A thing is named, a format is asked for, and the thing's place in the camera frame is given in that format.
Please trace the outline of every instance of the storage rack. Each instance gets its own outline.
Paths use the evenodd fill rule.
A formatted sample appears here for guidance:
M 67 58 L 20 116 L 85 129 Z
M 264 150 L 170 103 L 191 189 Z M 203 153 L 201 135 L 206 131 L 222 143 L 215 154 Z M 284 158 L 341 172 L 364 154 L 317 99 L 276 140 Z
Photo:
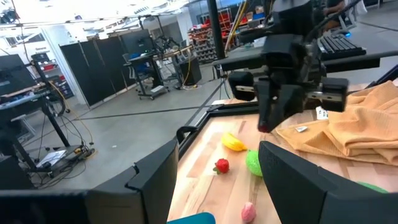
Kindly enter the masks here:
M 231 9 L 221 9 L 218 11 L 218 15 L 221 32 L 224 34 L 223 41 L 225 44 L 228 38 L 228 34 L 232 28 Z M 202 21 L 202 23 L 205 23 L 209 19 L 210 17 L 208 14 L 203 14 L 200 16 L 200 20 Z M 210 24 L 200 29 L 193 29 L 191 31 L 188 31 L 188 36 L 193 42 L 193 47 L 198 54 L 198 60 L 200 63 L 208 63 L 217 59 L 213 33 L 211 31 Z

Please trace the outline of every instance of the green toy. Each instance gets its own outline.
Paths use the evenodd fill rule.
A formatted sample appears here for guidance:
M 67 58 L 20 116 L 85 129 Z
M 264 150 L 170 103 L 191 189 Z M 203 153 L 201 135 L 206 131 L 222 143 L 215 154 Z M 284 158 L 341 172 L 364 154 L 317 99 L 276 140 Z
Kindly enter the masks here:
M 252 174 L 262 177 L 258 151 L 248 150 L 246 154 L 246 166 Z
M 388 193 L 388 191 L 382 189 L 381 187 L 375 186 L 373 184 L 368 184 L 368 183 L 364 183 L 364 182 L 357 182 L 357 184 L 361 184 L 362 186 L 369 187 L 370 189 L 375 190 L 380 193 L 384 193 L 384 194 Z

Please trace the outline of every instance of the red strawberry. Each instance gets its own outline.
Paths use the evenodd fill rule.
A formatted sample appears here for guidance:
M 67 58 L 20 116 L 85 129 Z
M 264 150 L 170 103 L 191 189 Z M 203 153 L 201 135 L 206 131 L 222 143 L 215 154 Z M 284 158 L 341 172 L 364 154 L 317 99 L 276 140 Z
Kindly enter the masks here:
M 216 163 L 216 167 L 214 167 L 214 171 L 217 174 L 225 174 L 229 171 L 229 162 L 226 159 L 219 159 Z

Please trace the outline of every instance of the folded cloth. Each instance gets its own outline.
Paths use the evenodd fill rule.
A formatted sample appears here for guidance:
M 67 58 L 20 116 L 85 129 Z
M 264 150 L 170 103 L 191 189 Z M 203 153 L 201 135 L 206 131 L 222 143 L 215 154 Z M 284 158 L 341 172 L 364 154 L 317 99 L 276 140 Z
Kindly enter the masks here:
M 295 150 L 398 166 L 398 88 L 386 82 L 347 97 L 329 120 L 277 129 Z M 306 126 L 298 132 L 295 128 Z

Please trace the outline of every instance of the person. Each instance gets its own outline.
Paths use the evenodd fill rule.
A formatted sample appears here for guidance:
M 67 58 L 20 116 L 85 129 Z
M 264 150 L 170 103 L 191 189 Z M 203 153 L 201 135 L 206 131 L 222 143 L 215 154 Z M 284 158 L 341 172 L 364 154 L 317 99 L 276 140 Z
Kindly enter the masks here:
M 326 0 L 326 8 L 323 9 L 323 15 L 329 16 L 330 14 L 340 12 L 344 7 L 344 0 Z M 326 32 L 332 28 L 339 27 L 340 25 L 340 20 L 336 18 L 326 24 L 324 31 Z

